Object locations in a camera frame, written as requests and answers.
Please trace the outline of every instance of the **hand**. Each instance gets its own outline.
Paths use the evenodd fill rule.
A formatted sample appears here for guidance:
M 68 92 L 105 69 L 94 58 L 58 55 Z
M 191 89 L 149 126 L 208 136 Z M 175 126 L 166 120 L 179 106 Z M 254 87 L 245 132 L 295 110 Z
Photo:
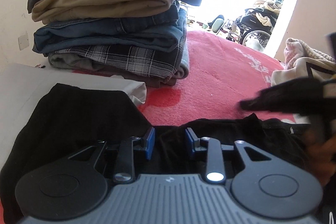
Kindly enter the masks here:
M 336 154 L 336 135 L 324 144 L 319 144 L 316 142 L 313 131 L 308 130 L 303 135 L 303 141 L 309 157 L 307 171 L 312 173 L 322 186 L 327 185 L 336 172 L 336 163 L 331 161 L 333 155 Z

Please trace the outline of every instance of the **beige fabric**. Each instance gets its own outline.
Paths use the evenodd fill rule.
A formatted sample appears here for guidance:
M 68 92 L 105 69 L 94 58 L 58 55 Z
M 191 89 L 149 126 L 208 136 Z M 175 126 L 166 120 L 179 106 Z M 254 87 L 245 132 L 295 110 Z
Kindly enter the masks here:
M 299 39 L 288 38 L 283 54 L 285 55 L 286 69 L 293 68 L 294 62 L 300 57 L 322 59 L 335 63 L 334 58 L 314 48 L 309 47 L 305 42 Z
M 264 3 L 266 2 L 266 0 L 256 0 L 255 2 L 254 2 L 254 4 L 252 5 L 252 8 L 262 8 L 262 7 L 264 7 Z
M 255 13 L 255 16 L 261 22 L 262 25 L 269 26 L 269 27 L 272 26 L 272 23 L 269 17 L 263 17 L 261 13 Z
M 270 11 L 276 13 L 276 14 L 280 13 L 280 10 L 281 10 L 281 7 L 282 7 L 282 4 L 274 3 L 274 2 L 271 2 L 271 1 L 266 1 L 263 5 L 264 5 L 265 9 L 270 10 Z
M 333 62 L 327 60 L 316 60 L 309 57 L 301 57 L 294 62 L 292 69 L 274 71 L 271 77 L 271 86 L 299 77 L 308 77 L 307 62 L 328 70 L 336 71 L 336 64 Z M 332 75 L 328 73 L 323 73 L 313 69 L 312 74 L 314 78 L 319 79 L 320 81 L 329 80 L 332 77 Z
M 44 24 L 83 18 L 146 17 L 169 9 L 173 0 L 40 0 L 31 18 Z

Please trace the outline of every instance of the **folded clothes stack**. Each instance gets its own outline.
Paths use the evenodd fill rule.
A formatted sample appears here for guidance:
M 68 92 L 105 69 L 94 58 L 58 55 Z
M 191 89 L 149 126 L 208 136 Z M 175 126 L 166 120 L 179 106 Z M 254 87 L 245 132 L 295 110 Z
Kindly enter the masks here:
M 200 5 L 202 0 L 181 0 Z M 178 0 L 28 0 L 33 51 L 56 68 L 174 85 L 189 73 L 186 11 Z

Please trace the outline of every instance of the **round black disc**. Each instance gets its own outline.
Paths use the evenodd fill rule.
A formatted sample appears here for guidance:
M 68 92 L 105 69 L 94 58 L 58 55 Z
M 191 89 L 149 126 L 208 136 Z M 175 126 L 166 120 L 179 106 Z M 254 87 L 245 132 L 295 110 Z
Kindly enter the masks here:
M 68 220 L 93 210 L 107 190 L 105 178 L 88 162 L 62 159 L 24 175 L 15 195 L 24 215 Z
M 319 205 L 321 190 L 312 175 L 294 168 L 298 172 L 292 175 L 247 168 L 233 179 L 231 192 L 241 205 L 263 217 L 301 217 Z

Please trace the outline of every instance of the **plaid shirt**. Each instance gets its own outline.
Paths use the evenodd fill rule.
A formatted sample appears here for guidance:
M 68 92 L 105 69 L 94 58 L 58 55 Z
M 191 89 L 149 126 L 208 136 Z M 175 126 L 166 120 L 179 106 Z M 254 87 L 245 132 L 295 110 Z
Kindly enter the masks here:
M 169 80 L 181 65 L 186 39 L 186 18 L 183 20 L 183 35 L 171 52 L 126 45 L 100 45 L 71 47 L 55 53 L 70 52 L 136 75 Z

